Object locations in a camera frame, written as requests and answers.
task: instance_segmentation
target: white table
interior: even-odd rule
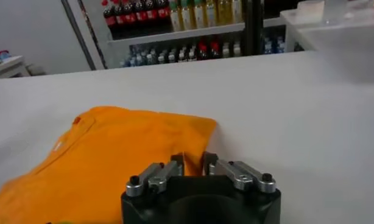
[[[10,78],[18,74],[23,77],[30,76],[25,67],[23,56],[6,58],[0,63],[0,79]]]
[[[209,150],[272,173],[283,224],[374,224],[374,80],[336,65],[312,51],[0,79],[0,185],[116,105],[217,120]]]
[[[340,45],[347,44],[347,38],[357,39],[352,44],[365,43],[370,44],[370,40],[365,37],[372,36],[374,32],[374,9],[351,10],[350,5],[348,10],[351,12],[351,18],[344,19],[339,24],[323,24],[321,21],[311,21],[309,18],[300,16],[297,10],[285,10],[280,13],[286,25],[286,45],[285,52],[294,51],[295,42],[299,42],[305,50],[319,51],[321,49],[330,49]],[[356,32],[347,33],[348,29],[359,28]],[[315,34],[329,36],[330,32],[340,33],[338,38],[331,37],[334,44],[329,44],[329,41],[319,40]]]

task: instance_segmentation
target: soda bottle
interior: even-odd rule
[[[115,17],[116,17],[116,23],[118,25],[119,30],[124,28],[124,8],[122,4],[120,4],[119,0],[113,0],[114,7],[115,7]]]
[[[171,14],[168,0],[156,0],[159,24],[169,24]]]
[[[139,24],[139,27],[141,29],[145,28],[147,17],[148,17],[148,15],[146,14],[146,10],[145,10],[145,2],[143,0],[136,0],[134,4],[134,8],[135,8],[137,22]]]
[[[157,15],[157,9],[155,6],[155,0],[145,0],[145,8],[146,8],[146,14],[147,14],[147,25],[148,26],[157,26],[158,21],[158,15]]]
[[[109,4],[107,0],[102,1],[102,6],[104,6],[103,17],[106,20],[107,26],[111,33],[115,33],[117,31],[117,23],[114,16],[114,6]]]
[[[217,59],[220,58],[221,55],[219,54],[219,46],[217,42],[211,42],[211,58]]]
[[[122,19],[125,22],[126,27],[131,29],[137,18],[134,13],[133,4],[129,0],[122,0],[122,13]]]

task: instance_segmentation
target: orange fabric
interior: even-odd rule
[[[50,155],[0,191],[0,223],[121,223],[120,196],[131,175],[185,155],[187,175],[216,122],[179,114],[97,107],[75,119]]]

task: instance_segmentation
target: white wall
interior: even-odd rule
[[[0,50],[48,74],[89,71],[60,0],[0,1]]]

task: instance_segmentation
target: white shelf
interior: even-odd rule
[[[272,19],[264,20],[264,27],[280,26],[283,24],[284,23],[282,22],[281,18],[272,18]],[[162,34],[157,34],[157,35],[149,35],[149,36],[121,39],[121,40],[111,40],[111,41],[108,41],[107,43],[129,46],[129,45],[135,45],[135,44],[154,43],[154,42],[159,42],[159,41],[200,37],[200,36],[214,35],[214,34],[220,34],[220,33],[238,32],[238,31],[244,30],[244,28],[245,28],[244,23],[236,23],[236,24],[230,24],[230,25],[225,25],[225,26],[207,27],[203,29],[162,33]]]

